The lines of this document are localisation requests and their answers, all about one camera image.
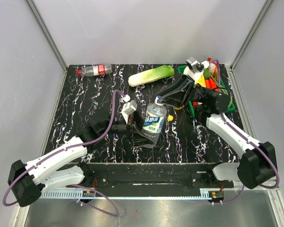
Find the clear blue-cap water bottle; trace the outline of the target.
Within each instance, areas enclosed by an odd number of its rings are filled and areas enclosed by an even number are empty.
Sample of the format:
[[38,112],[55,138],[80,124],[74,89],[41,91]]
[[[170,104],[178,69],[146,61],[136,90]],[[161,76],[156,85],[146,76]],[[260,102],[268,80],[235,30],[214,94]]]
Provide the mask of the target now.
[[144,145],[145,148],[155,147],[167,116],[167,109],[159,102],[160,98],[161,96],[156,96],[154,103],[149,103],[147,106],[142,132],[150,138],[152,143]]

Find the yellow bottle cap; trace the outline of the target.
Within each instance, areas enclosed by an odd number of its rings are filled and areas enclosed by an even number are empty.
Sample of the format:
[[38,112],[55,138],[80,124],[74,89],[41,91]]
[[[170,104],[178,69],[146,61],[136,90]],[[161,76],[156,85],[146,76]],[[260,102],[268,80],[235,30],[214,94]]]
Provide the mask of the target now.
[[169,116],[168,116],[168,120],[169,120],[169,121],[172,121],[173,119],[174,119],[174,117],[173,117],[172,115],[169,115]]

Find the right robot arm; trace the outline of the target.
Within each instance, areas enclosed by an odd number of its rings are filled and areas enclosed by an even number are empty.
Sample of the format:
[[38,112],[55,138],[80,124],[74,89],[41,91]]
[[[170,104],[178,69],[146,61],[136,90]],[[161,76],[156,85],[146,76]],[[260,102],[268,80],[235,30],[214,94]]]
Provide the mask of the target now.
[[206,175],[209,186],[217,187],[222,181],[239,181],[249,189],[258,186],[275,189],[279,186],[274,146],[251,137],[225,115],[230,96],[219,92],[219,87],[206,88],[196,84],[188,75],[181,75],[157,96],[160,104],[175,108],[190,101],[197,102],[195,118],[227,142],[240,158],[238,163],[217,164]]

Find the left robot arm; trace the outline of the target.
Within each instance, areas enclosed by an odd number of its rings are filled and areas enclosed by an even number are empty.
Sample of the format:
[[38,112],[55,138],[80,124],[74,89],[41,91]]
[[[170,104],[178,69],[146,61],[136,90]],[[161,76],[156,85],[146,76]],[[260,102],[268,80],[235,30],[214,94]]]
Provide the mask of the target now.
[[[62,170],[69,162],[85,156],[107,134],[121,134],[126,137],[125,144],[130,148],[153,145],[151,137],[142,131],[143,120],[137,111],[124,120],[113,118],[88,123],[78,133],[59,148],[26,163],[17,160],[12,163],[8,176],[8,189],[3,197],[4,206],[18,204],[26,207],[37,201],[41,195],[72,184],[88,187],[93,182],[93,172],[87,164],[78,164]],[[15,202],[7,203],[12,192]]]

